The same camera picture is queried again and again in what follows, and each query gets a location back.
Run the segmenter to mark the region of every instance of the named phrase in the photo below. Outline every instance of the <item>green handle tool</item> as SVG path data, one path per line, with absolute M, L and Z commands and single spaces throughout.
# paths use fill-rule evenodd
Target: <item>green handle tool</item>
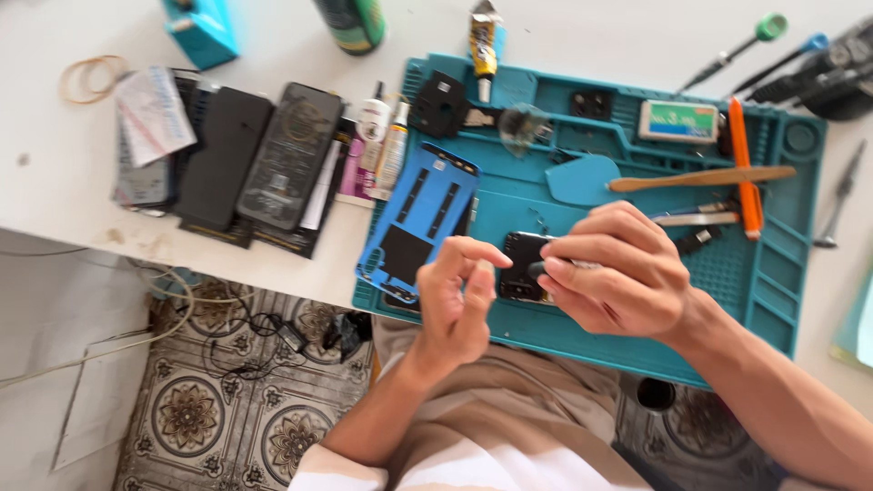
M 700 82 L 709 79 L 716 72 L 721 70 L 722 68 L 728 66 L 733 59 L 737 58 L 742 52 L 751 48 L 758 41 L 769 42 L 772 41 L 788 30 L 788 19 L 785 18 L 782 14 L 778 14 L 776 12 L 770 12 L 766 14 L 758 23 L 755 25 L 755 35 L 749 38 L 745 43 L 738 46 L 731 52 L 721 52 L 718 54 L 718 58 L 712 61 L 706 68 L 701 70 L 691 81 L 685 84 L 682 88 L 680 88 L 675 95 L 679 95 L 682 92 L 692 88 L 693 86 L 699 84 Z

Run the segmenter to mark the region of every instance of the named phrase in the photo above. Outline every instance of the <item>adhesive tube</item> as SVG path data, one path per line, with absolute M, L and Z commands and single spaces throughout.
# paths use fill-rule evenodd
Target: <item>adhesive tube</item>
M 342 170 L 342 180 L 340 181 L 340 193 L 349 196 L 357 196 L 355 194 L 355 183 L 358 179 L 358 163 L 361 161 L 361 156 L 364 154 L 364 141 L 355 134 L 351 145 L 348 148 L 348 156 L 346 157 L 346 167 Z
M 479 101 L 491 103 L 491 81 L 497 73 L 497 62 L 503 51 L 506 29 L 489 0 L 482 0 L 473 9 L 470 18 L 470 55 L 473 74 L 479 88 Z
M 391 191 L 397 184 L 397 177 L 403 169 L 403 154 L 406 151 L 406 137 L 409 131 L 406 129 L 406 116 L 409 113 L 409 104 L 400 102 L 397 104 L 397 116 L 394 124 L 388 129 L 385 144 L 382 149 L 382 157 L 376 166 L 375 186 L 367 190 L 370 197 L 384 199 L 391 198 Z

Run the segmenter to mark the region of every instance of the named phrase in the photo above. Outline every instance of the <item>wooden spatula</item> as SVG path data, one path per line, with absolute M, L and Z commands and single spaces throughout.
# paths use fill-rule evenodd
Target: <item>wooden spatula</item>
M 718 169 L 689 172 L 678 176 L 651 177 L 621 177 L 609 181 L 609 190 L 615 192 L 631 192 L 666 186 L 718 186 L 736 184 L 748 181 L 772 181 L 797 174 L 797 170 L 789 165 L 774 167 L 751 167 L 742 169 Z

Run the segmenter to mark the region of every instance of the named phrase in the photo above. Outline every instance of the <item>white wall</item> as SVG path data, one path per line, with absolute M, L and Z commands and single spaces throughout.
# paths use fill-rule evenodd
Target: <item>white wall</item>
M 0 229 L 0 251 L 72 248 Z M 95 251 L 44 258 L 0 256 L 0 379 L 80 358 L 89 343 L 143 329 L 147 323 L 146 288 L 119 256 Z M 137 363 L 144 369 L 143 360 Z M 109 378 L 128 378 L 134 387 L 125 398 L 135 395 L 141 371 L 138 377 L 110 372 Z M 119 443 L 52 472 L 79 373 L 80 367 L 71 367 L 0 389 L 0 489 L 111 487 Z M 79 394 L 89 393 L 83 390 L 87 388 L 80 384 Z

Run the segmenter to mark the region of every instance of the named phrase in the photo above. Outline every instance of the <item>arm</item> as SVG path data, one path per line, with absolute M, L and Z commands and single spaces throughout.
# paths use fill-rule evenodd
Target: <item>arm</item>
M 443 242 L 436 261 L 416 276 L 422 331 L 406 356 L 337 423 L 322 446 L 364 466 L 385 466 L 430 389 L 488 348 L 485 317 L 496 297 L 494 265 L 509 267 L 512 262 L 494 245 L 469 237 Z
M 662 341 L 794 474 L 840 488 L 873 483 L 873 425 L 834 392 L 695 290 L 687 326 Z
M 321 445 L 367 467 L 385 467 L 412 415 L 439 381 L 409 353 L 327 433 Z
M 631 204 L 592 210 L 541 254 L 548 275 L 539 283 L 585 330 L 664 342 L 782 466 L 830 486 L 870 488 L 873 425 L 691 287 L 666 233 Z

